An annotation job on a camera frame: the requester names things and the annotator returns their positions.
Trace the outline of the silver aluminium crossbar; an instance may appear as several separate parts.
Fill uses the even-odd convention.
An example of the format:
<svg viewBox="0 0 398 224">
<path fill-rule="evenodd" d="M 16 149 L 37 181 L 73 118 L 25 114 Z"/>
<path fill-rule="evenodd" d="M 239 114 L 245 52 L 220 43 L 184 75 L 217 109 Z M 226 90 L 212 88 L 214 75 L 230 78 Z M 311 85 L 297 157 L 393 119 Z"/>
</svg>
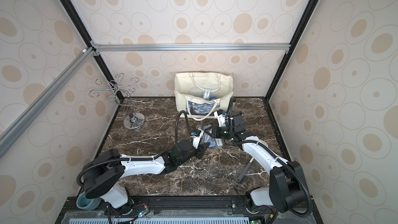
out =
<svg viewBox="0 0 398 224">
<path fill-rule="evenodd" d="M 105 45 L 96 44 L 94 48 L 99 52 L 111 51 L 256 51 L 256 50 L 283 50 L 290 49 L 289 43 L 247 43 L 247 44 L 129 44 Z"/>
</svg>

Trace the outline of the red label clear case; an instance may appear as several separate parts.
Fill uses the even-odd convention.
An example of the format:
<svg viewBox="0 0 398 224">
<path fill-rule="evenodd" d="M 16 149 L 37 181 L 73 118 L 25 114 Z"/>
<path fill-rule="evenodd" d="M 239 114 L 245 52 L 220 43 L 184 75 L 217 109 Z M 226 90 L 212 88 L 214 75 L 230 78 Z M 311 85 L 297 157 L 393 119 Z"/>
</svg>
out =
<svg viewBox="0 0 398 224">
<path fill-rule="evenodd" d="M 216 146 L 217 147 L 222 147 L 223 146 L 223 139 L 215 139 Z"/>
</svg>

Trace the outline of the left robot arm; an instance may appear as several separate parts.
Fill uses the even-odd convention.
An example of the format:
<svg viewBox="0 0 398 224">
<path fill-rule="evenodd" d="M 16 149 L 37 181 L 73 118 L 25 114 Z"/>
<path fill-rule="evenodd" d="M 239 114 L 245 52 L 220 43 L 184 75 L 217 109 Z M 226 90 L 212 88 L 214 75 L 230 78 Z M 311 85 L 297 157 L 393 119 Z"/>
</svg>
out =
<svg viewBox="0 0 398 224">
<path fill-rule="evenodd" d="M 185 117 L 190 138 L 179 141 L 181 115 Z M 119 185 L 119 179 L 133 175 L 169 174 L 193 157 L 201 159 L 210 145 L 201 143 L 202 135 L 200 129 L 191 131 L 186 111 L 180 111 L 176 118 L 174 147 L 146 157 L 122 155 L 118 149 L 111 149 L 86 164 L 77 175 L 76 182 L 87 199 L 100 198 L 115 209 L 132 208 L 134 202 L 127 189 Z"/>
</svg>

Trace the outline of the white bowl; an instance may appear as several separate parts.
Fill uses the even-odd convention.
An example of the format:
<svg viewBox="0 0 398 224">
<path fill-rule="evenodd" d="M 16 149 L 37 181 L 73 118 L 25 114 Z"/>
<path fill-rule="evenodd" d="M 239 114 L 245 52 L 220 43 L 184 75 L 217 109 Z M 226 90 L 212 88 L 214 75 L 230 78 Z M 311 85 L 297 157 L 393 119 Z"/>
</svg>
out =
<svg viewBox="0 0 398 224">
<path fill-rule="evenodd" d="M 264 142 L 263 140 L 259 140 L 258 143 L 262 144 L 263 146 L 268 148 L 268 144 Z"/>
</svg>

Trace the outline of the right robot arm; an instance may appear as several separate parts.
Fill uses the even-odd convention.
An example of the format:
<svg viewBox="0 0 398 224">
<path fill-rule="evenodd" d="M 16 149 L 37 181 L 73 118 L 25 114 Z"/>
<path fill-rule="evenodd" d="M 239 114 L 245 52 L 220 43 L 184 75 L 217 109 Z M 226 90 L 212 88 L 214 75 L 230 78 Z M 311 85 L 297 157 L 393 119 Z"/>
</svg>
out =
<svg viewBox="0 0 398 224">
<path fill-rule="evenodd" d="M 229 140 L 251 155 L 268 174 L 268 187 L 247 192 L 247 211 L 257 213 L 267 206 L 276 213 L 290 211 L 298 217 L 308 217 L 313 212 L 313 203 L 301 165 L 279 156 L 263 140 L 246 130 L 242 114 L 233 110 L 235 102 L 236 98 L 232 97 L 226 111 L 214 113 L 218 124 L 207 128 L 205 133 L 212 138 Z"/>
</svg>

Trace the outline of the cream canvas tote bag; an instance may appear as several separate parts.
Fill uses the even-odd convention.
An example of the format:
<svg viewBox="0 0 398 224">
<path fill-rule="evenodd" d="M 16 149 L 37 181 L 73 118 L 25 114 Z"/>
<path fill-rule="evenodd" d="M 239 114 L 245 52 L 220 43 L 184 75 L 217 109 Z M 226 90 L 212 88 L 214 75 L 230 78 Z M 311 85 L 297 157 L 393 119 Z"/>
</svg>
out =
<svg viewBox="0 0 398 224">
<path fill-rule="evenodd" d="M 218 110 L 227 111 L 234 93 L 233 77 L 214 72 L 178 73 L 174 86 L 177 111 L 185 111 L 196 121 L 214 118 Z M 203 99 L 204 89 L 211 89 L 209 101 Z"/>
</svg>

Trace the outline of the blue compass clear case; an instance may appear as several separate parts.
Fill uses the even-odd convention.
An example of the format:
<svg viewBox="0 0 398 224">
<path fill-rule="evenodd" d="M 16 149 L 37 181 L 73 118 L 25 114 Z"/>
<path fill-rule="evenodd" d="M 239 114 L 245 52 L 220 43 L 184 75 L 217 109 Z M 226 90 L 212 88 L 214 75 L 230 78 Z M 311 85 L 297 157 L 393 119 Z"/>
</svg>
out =
<svg viewBox="0 0 398 224">
<path fill-rule="evenodd" d="M 209 148 L 215 148 L 215 147 L 218 147 L 217 140 L 216 139 L 211 139 Z"/>
</svg>

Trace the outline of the silver aluminium left rail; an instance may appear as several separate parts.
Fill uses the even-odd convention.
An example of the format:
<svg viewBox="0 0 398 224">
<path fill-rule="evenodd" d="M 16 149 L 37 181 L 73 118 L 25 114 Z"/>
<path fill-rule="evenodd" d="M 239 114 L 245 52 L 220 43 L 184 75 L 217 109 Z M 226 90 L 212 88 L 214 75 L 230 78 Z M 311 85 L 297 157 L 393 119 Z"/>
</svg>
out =
<svg viewBox="0 0 398 224">
<path fill-rule="evenodd" d="M 38 98 L 1 135 L 1 157 L 12 147 L 37 116 L 47 107 L 66 83 L 94 55 L 94 48 L 87 47 L 59 76 L 38 96 Z"/>
</svg>

